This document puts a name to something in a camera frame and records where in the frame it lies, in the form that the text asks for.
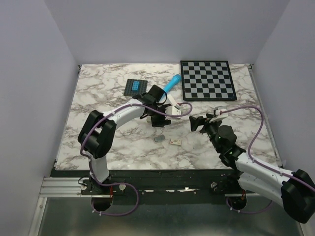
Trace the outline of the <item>white staple box sleeve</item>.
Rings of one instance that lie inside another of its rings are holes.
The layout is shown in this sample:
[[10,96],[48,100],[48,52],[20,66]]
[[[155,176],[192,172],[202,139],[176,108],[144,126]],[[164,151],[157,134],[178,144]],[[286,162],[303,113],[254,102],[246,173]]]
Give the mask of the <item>white staple box sleeve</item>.
[[170,144],[171,145],[177,145],[177,146],[181,146],[182,141],[179,139],[171,139],[170,140]]

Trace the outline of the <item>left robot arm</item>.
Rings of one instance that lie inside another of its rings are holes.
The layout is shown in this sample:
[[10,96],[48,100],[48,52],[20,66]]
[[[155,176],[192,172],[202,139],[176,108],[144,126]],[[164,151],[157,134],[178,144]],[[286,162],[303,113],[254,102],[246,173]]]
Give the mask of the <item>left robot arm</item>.
[[109,189],[106,155],[112,147],[115,132],[124,124],[149,117],[152,127],[165,127],[171,123],[166,118],[167,93],[154,85],[148,92],[137,94],[130,101],[113,110],[101,113],[93,110],[88,115],[78,136],[80,154],[89,159],[92,188],[98,194]]

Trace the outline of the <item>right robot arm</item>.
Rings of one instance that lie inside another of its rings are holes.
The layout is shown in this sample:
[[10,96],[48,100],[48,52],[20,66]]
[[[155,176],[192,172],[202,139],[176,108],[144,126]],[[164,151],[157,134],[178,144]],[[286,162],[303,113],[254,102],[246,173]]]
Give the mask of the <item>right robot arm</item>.
[[248,150],[236,144],[237,136],[231,126],[223,125],[222,115],[189,117],[191,131],[202,127],[200,133],[209,137],[221,162],[237,171],[238,176],[227,179],[227,189],[233,193],[241,189],[257,193],[282,206],[299,223],[307,223],[315,213],[315,183],[310,175],[275,167],[252,157]]

